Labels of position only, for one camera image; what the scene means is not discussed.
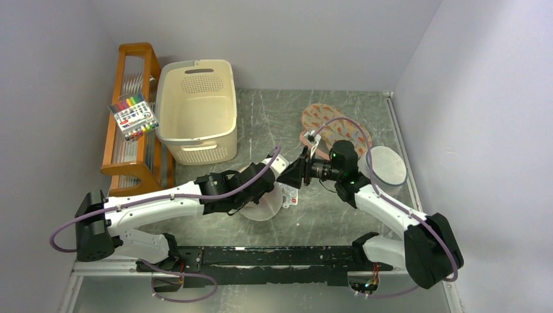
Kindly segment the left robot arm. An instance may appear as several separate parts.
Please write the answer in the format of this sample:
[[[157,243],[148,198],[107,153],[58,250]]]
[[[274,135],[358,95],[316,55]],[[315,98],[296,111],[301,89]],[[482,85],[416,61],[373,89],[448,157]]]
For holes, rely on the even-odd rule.
[[[75,214],[76,258],[81,262],[128,256],[172,271],[181,261],[172,235],[153,235],[140,227],[171,218],[213,213],[232,215],[259,204],[277,187],[286,168],[280,158],[245,169],[208,173],[183,185],[138,196],[106,197],[89,192]]]

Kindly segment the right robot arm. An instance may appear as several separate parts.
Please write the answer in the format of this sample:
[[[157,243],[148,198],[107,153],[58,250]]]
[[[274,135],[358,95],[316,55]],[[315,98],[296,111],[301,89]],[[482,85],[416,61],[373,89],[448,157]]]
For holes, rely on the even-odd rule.
[[[352,252],[356,268],[367,270],[375,263],[401,268],[424,289],[456,279],[464,259],[449,221],[392,199],[359,171],[357,157],[346,140],[333,144],[327,160],[312,158],[304,147],[297,160],[280,170],[277,181],[293,188],[307,186],[313,178],[332,181],[344,203],[377,218],[398,236],[394,240],[373,234],[363,239]]]

